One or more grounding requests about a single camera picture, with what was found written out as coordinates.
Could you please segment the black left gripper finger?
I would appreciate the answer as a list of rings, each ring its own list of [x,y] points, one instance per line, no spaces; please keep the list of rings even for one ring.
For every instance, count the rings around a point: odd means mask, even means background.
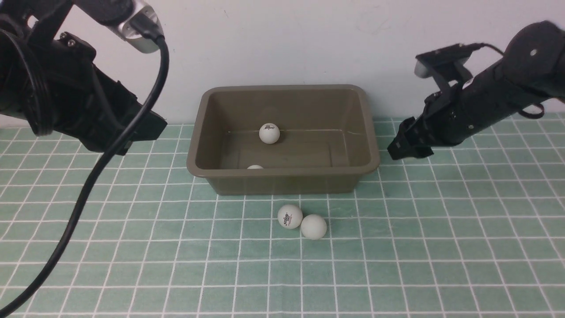
[[[153,141],[159,138],[167,127],[167,121],[154,111],[149,111],[147,115],[136,126],[130,141]]]

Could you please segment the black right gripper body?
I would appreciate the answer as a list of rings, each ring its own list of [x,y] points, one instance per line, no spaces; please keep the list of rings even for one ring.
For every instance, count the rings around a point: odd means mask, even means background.
[[[452,86],[434,97],[417,120],[416,147],[452,147],[482,130],[480,89]]]

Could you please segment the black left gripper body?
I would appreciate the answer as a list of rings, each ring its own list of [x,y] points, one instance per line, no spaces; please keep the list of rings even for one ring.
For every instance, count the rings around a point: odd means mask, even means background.
[[[54,130],[89,151],[106,151],[140,110],[137,97],[99,70],[95,48],[73,34],[59,39],[29,34],[26,42],[48,82]]]

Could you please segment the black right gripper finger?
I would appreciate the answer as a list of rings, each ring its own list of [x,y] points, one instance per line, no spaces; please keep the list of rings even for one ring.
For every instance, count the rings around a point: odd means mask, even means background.
[[[397,135],[388,145],[387,151],[393,160],[425,159],[434,155],[434,151],[427,143],[427,131],[418,117],[408,117],[403,120]]]

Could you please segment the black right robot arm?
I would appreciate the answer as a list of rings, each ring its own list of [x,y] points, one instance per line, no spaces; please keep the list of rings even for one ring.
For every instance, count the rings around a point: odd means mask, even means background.
[[[393,160],[429,157],[433,147],[460,145],[514,114],[539,119],[548,99],[564,101],[565,33],[559,26],[542,21],[524,27],[500,60],[472,75],[464,63],[488,46],[456,44],[416,56],[415,75],[433,78],[439,91],[425,99],[419,117],[401,122],[387,148]]]

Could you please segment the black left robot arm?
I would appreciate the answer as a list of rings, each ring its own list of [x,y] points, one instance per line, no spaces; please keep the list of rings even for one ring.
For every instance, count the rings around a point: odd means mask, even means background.
[[[94,64],[96,50],[60,32],[71,8],[81,9],[139,52],[161,52],[155,102],[167,77],[164,31],[144,0],[3,0],[1,114],[25,120],[36,136],[74,137],[104,153],[142,109],[137,97]]]

